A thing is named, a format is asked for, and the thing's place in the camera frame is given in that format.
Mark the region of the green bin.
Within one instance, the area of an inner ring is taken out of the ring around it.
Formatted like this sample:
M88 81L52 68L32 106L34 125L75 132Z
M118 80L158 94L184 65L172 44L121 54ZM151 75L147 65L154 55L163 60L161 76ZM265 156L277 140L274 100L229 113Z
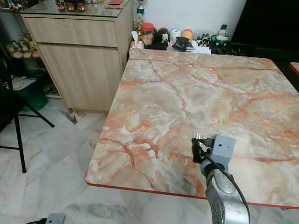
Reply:
M19 93L38 111L43 109L49 102L45 92L43 92L43 88L38 82L29 84L20 90Z

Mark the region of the white toy ball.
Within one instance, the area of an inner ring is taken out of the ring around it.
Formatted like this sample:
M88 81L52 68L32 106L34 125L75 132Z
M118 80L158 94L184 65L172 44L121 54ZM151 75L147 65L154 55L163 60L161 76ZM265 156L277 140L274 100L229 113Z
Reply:
M178 37L181 36L182 31L179 28L173 28L170 32L171 40L176 40Z

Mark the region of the black folding chair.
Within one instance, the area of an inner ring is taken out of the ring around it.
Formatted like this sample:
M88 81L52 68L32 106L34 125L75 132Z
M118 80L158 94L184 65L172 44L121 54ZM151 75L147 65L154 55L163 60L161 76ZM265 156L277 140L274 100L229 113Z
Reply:
M26 173L27 167L24 161L23 139L21 136L21 123L19 118L36 117L41 118L52 128L54 128L55 125L14 90L12 78L8 75L8 64L3 57L0 58L0 83L5 84L0 86L0 130L4 130L4 128L13 121L18 144L17 147L5 147L0 145L0 148L18 151L21 159L22 173Z

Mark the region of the red-lidded jar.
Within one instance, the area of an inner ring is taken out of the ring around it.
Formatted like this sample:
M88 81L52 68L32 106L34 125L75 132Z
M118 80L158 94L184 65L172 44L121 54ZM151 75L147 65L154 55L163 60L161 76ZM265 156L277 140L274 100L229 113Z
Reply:
M141 41L144 43L145 46L150 45L154 41L154 32L155 27L154 24L150 22L143 22L141 24Z

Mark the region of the gold and blue trophy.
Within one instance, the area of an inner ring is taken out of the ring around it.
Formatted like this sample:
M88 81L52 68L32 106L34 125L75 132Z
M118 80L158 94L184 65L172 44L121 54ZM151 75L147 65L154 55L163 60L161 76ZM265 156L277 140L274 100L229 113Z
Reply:
M133 19L136 26L136 31L138 33L142 32L142 24L144 23L144 5L146 4L147 0L137 0L137 8L136 8L136 14Z

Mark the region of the orange toy ball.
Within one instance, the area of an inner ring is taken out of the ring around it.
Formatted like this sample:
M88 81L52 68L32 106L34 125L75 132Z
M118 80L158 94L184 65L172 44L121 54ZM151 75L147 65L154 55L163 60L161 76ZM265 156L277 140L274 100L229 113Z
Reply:
M181 32L182 38L187 38L189 41L193 40L193 32L189 28L186 28Z

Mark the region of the black plush toy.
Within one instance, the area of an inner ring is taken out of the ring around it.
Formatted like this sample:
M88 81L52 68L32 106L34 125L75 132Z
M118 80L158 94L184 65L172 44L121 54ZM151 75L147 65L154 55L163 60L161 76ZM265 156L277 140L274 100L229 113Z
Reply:
M152 41L152 49L167 50L170 43L170 32L167 28L160 28L154 32L154 40Z

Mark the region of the light wooden cabinet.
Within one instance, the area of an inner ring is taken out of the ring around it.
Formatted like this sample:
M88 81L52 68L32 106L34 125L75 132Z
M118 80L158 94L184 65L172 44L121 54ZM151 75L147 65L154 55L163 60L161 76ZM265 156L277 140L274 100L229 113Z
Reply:
M41 3L21 17L67 107L108 112L128 62L133 2L83 13Z

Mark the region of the white remote control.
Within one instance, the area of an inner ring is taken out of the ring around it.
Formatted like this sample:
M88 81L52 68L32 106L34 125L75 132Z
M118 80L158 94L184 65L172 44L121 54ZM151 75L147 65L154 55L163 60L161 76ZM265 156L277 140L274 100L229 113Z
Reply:
M192 53L211 54L212 51L207 46L200 46L196 42L192 42Z

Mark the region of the black pouch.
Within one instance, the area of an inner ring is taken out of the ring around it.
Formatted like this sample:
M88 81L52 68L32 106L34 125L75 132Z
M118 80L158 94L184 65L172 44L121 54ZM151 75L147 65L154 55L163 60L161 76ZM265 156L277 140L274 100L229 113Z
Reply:
M171 46L176 51L181 52L192 52L194 51L194 47L192 46L192 43L190 39L182 36L176 37L173 45Z

